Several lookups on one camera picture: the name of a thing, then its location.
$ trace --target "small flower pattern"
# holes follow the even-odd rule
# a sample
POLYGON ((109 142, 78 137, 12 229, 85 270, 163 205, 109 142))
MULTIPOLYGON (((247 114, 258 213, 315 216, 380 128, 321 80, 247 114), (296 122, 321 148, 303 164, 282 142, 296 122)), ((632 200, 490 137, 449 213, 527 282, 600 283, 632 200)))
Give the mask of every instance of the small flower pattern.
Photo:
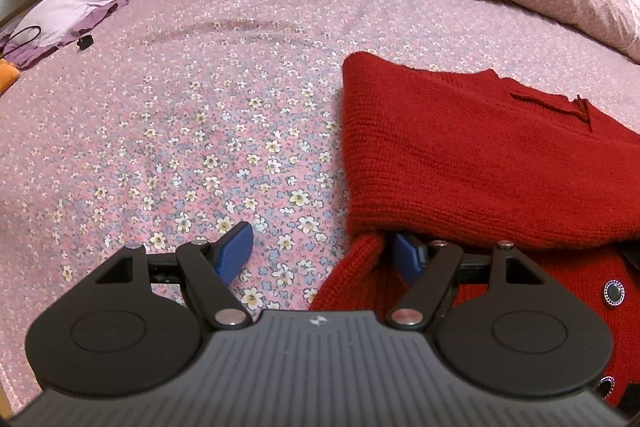
MULTIPOLYGON (((0 380, 38 392, 30 323, 128 241, 254 252, 232 291, 256 315, 306 309, 348 250, 342 77, 368 50, 415 68, 494 68, 577 93, 640 130, 638 66, 577 31, 484 0, 132 0, 0 96, 0 380)), ((180 301, 173 287, 155 287, 180 301)))

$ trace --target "red knit sweater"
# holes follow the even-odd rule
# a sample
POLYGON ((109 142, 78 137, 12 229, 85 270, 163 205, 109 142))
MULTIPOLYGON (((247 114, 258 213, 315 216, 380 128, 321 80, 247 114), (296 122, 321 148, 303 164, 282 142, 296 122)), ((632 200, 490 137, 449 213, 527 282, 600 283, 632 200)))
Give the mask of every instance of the red knit sweater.
MULTIPOLYGON (((510 239, 597 311, 615 346, 609 402, 640 383, 640 277, 610 243, 640 236, 640 136, 587 100, 495 71, 417 71, 361 52, 342 69, 351 246, 312 309, 384 314, 405 286, 383 232, 490 247, 510 239), (609 308, 608 280, 626 290, 609 308)), ((480 290, 462 287, 458 300, 480 290)))

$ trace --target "metal pin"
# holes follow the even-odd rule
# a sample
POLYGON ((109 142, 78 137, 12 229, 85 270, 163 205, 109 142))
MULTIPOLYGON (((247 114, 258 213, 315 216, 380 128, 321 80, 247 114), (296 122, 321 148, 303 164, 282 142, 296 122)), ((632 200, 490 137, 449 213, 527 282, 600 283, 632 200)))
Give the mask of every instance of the metal pin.
POLYGON ((224 326, 237 326, 246 320, 246 313, 237 308, 225 308, 216 313, 216 320, 224 326))
POLYGON ((429 258, 434 257, 440 251, 440 248, 444 248, 448 245, 447 241, 443 241, 441 239, 434 239, 427 245, 427 252, 429 254, 429 258))
POLYGON ((391 320, 401 326, 415 326, 420 324, 423 319, 424 315, 411 308, 400 308, 391 314, 391 320))

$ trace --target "metal screw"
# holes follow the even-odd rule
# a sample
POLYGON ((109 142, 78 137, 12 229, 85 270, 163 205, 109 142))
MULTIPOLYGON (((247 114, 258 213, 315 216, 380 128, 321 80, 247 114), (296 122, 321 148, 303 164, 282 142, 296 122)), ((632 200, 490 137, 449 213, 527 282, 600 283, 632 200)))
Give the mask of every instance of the metal screw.
POLYGON ((601 397, 601 399, 605 400, 611 393, 613 393, 613 388, 616 386, 616 379, 613 377, 604 377, 602 378, 596 387, 596 394, 601 397))
POLYGON ((246 320, 246 313, 237 308, 225 308, 216 313, 216 320, 224 326, 237 326, 246 320))
POLYGON ((400 308, 391 314, 391 320, 401 326, 415 326, 420 324, 423 319, 424 315, 411 308, 400 308))

